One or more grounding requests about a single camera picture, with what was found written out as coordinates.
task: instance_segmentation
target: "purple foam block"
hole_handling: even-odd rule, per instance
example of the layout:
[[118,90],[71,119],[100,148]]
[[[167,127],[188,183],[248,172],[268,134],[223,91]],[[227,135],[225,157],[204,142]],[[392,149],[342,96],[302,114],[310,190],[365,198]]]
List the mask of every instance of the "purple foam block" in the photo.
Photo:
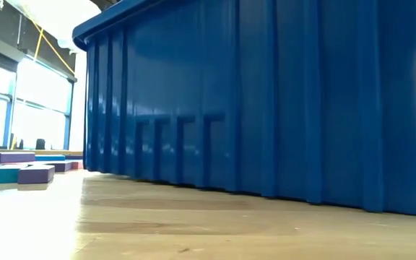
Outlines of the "purple foam block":
[[48,162],[46,165],[56,167],[56,173],[66,172],[72,169],[72,162]]
[[18,184],[48,183],[54,177],[52,165],[33,165],[19,170]]
[[34,160],[34,152],[0,152],[0,163],[24,163]]

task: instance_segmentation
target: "ceiling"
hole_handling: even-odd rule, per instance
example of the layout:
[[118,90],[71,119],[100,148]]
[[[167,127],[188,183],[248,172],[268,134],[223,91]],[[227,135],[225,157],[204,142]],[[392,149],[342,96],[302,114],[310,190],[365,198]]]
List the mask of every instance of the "ceiling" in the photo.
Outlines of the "ceiling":
[[91,0],[91,2],[96,4],[101,10],[105,10],[119,1],[120,0]]

